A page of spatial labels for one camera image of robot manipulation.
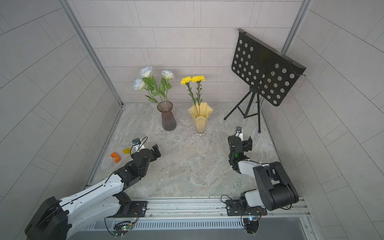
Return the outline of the white rose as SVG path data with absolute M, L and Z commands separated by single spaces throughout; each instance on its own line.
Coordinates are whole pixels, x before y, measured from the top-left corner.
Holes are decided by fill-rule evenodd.
M 155 93 L 155 87 L 152 85 L 150 78 L 139 78 L 136 79 L 133 83 L 133 89 L 138 91 L 145 91 L 147 94 L 145 97 L 149 102 L 158 104 L 159 102 L 156 99 L 158 94 Z
M 156 99 L 159 96 L 158 87 L 156 86 L 156 80 L 153 76 L 153 68 L 145 67 L 140 70 L 140 87 L 139 89 L 145 90 L 148 94 L 146 97 L 151 103 L 159 104 L 160 102 Z
M 165 102 L 168 101 L 168 90 L 172 88 L 171 81 L 174 79 L 174 73 L 169 70 L 162 71 L 161 84 L 159 86 L 159 91 L 161 96 L 164 98 Z

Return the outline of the yellow carnation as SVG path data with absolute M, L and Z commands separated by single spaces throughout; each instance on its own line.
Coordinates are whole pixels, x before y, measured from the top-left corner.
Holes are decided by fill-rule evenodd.
M 206 78 L 204 76 L 194 76 L 192 77 L 191 82 L 197 84 L 197 91 L 196 91 L 196 96 L 194 97 L 194 105 L 197 110 L 198 116 L 201 115 L 201 108 L 200 105 L 202 103 L 202 98 L 201 98 L 201 91 L 202 91 L 202 82 L 204 82 Z
M 196 109 L 196 112 L 198 111 L 197 110 L 197 97 L 195 96 L 195 94 L 193 93 L 192 91 L 192 87 L 190 86 L 190 83 L 192 82 L 193 78 L 188 76 L 188 77 L 185 77 L 181 80 L 181 85 L 182 86 L 186 86 L 188 88 L 188 92 L 189 92 L 189 96 L 192 98 L 192 102 L 194 104 L 194 107 Z

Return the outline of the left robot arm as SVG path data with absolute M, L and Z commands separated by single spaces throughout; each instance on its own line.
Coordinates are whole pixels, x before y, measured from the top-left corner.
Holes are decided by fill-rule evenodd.
M 24 232 L 29 240 L 66 240 L 84 227 L 109 217 L 138 219 L 146 212 L 146 202 L 133 203 L 125 190 L 147 174 L 149 164 L 161 157 L 158 145 L 151 149 L 135 146 L 132 161 L 107 179 L 60 200 L 46 199 Z

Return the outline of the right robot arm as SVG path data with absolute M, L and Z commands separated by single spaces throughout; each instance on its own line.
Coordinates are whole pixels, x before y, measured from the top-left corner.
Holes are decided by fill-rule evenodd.
M 242 211 L 265 207 L 268 211 L 288 210 L 299 201 L 299 195 L 280 162 L 260 163 L 250 160 L 244 152 L 252 149 L 252 139 L 243 141 L 238 135 L 228 137 L 229 164 L 242 175 L 255 178 L 257 189 L 243 192 L 239 199 Z

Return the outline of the yellow plastic piece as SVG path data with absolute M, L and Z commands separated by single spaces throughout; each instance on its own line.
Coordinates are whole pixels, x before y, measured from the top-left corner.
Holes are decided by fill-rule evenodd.
M 123 153 L 129 155 L 131 153 L 131 148 L 124 149 Z

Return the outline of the orange plastic block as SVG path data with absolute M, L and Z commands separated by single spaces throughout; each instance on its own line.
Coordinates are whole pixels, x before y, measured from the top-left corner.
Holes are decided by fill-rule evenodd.
M 110 155 L 110 157 L 114 160 L 115 163 L 119 163 L 121 161 L 121 158 L 119 157 L 119 155 L 117 153 L 112 153 Z

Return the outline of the purple glass vase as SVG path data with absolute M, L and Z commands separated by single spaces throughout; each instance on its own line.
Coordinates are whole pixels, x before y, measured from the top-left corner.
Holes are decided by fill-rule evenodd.
M 157 106 L 158 111 L 162 115 L 162 126 L 165 131 L 173 131 L 176 126 L 177 122 L 173 115 L 173 103 L 169 101 L 163 101 L 158 104 Z

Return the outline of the yellow ruffled vase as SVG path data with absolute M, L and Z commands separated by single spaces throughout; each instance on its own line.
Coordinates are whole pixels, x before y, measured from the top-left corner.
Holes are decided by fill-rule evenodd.
M 188 112 L 194 119 L 195 123 L 195 134 L 197 136 L 203 136 L 206 133 L 206 124 L 210 115 L 214 110 L 207 104 L 201 103 L 200 105 L 194 105 L 188 109 Z

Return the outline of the left circuit board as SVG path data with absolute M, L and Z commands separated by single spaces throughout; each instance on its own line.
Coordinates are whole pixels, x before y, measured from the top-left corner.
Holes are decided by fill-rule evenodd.
M 135 226 L 134 222 L 131 221 L 123 221 L 114 225 L 113 234 L 115 236 L 120 236 L 123 238 L 129 231 L 131 231 Z

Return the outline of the circuit board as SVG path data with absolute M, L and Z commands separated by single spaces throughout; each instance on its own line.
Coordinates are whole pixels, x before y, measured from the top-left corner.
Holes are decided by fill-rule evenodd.
M 254 235 L 259 230 L 260 223 L 258 219 L 248 217 L 242 218 L 242 221 L 243 228 L 246 230 L 247 234 Z
M 115 236 L 120 236 L 123 238 L 129 231 L 131 231 L 135 226 L 134 222 L 131 221 L 123 221 L 114 225 L 113 234 Z

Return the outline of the right circuit board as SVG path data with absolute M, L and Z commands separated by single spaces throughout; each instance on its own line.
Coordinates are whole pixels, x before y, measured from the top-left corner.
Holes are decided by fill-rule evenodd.
M 248 217 L 242 218 L 242 221 L 243 228 L 246 230 L 247 234 L 254 235 L 259 230 L 260 223 L 258 219 Z

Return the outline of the black perforated music stand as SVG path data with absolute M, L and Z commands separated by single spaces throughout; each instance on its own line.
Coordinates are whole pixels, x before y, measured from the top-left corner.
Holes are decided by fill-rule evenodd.
M 249 86 L 249 91 L 224 120 L 235 110 L 239 110 L 245 119 L 257 116 L 260 133 L 261 98 L 278 107 L 307 68 L 245 30 L 238 31 L 231 69 Z

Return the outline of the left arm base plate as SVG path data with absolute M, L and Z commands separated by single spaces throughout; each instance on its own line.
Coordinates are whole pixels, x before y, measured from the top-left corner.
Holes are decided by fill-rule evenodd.
M 126 202 L 121 205 L 114 218 L 142 218 L 147 211 L 148 201 Z

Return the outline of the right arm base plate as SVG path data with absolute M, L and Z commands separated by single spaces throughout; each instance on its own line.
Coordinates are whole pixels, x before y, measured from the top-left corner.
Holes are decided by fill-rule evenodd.
M 229 217 L 236 216 L 257 216 L 263 217 L 268 214 L 267 210 L 261 206 L 248 207 L 246 204 L 241 203 L 240 200 L 225 200 L 227 215 Z

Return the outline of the aluminium rail frame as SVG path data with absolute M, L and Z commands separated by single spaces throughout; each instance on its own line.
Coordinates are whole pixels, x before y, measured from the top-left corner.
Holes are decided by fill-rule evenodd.
M 230 199 L 229 197 L 199 197 L 199 198 L 133 198 L 133 201 L 148 201 L 147 211 L 144 217 L 139 218 L 114 218 L 119 208 L 121 207 L 118 199 L 109 197 L 101 203 L 88 208 L 85 212 L 78 215 L 78 219 L 85 224 L 92 224 L 96 221 L 112 218 L 118 220 L 185 220 L 185 219 L 234 219 L 252 217 L 255 219 L 275 217 L 275 218 L 300 218 L 310 216 L 307 205 L 303 199 L 293 204 L 289 210 L 277 209 L 268 211 L 268 214 L 263 217 L 257 216 L 236 216 L 229 217 L 227 215 L 225 200 L 238 200 L 237 198 Z

